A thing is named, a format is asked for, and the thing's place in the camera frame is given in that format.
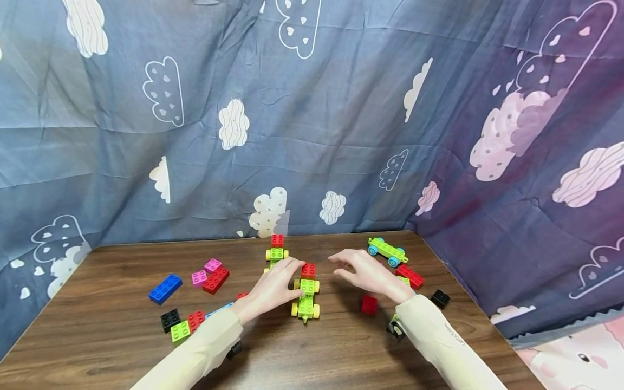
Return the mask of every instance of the green lego car with blue wheels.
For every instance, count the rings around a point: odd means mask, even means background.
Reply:
[[[399,264],[409,261],[403,248],[395,248],[386,243],[381,237],[368,239],[368,253],[371,256],[375,256],[379,253],[388,258],[388,265],[392,268],[396,268]]]

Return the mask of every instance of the pink lego brick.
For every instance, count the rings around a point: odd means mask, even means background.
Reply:
[[[203,266],[203,268],[206,270],[207,273],[213,273],[220,266],[221,266],[221,262],[218,261],[215,258],[212,258],[212,259],[210,259],[210,261],[208,263],[206,263],[205,266]]]
[[[203,282],[208,280],[208,275],[206,275],[206,271],[201,270],[199,272],[193,272],[191,279],[193,280],[193,286],[201,287]]]

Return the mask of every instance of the right hand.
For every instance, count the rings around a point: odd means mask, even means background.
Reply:
[[[394,276],[365,250],[345,249],[328,257],[336,264],[334,275],[372,293],[383,294],[397,305],[406,302],[416,293]]]

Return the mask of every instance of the red lego brick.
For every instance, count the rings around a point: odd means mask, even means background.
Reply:
[[[304,264],[301,267],[301,279],[314,280],[316,277],[316,266],[314,264]]]
[[[364,295],[362,299],[362,313],[368,314],[371,317],[377,314],[377,298],[368,294]]]
[[[199,328],[204,320],[205,318],[203,317],[203,312],[201,310],[198,310],[188,316],[188,327],[191,329],[191,334]]]
[[[203,282],[202,290],[212,295],[216,294],[228,276],[230,276],[230,271],[223,265],[220,266],[210,274],[207,281]]]
[[[284,235],[274,234],[271,236],[271,248],[282,248],[284,246]]]
[[[409,279],[409,284],[414,290],[418,290],[425,283],[425,279],[422,276],[410,270],[405,264],[399,265],[394,274]]]

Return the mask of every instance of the hand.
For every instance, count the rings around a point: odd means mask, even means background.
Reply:
[[[383,294],[397,305],[406,302],[416,293],[394,276],[365,250],[345,249],[328,257],[336,264],[334,275],[372,293]]]
[[[262,313],[303,295],[303,291],[299,289],[289,290],[288,283],[304,264],[301,260],[287,257],[278,261],[269,272],[262,274],[251,292],[232,306],[240,323],[245,325]]]

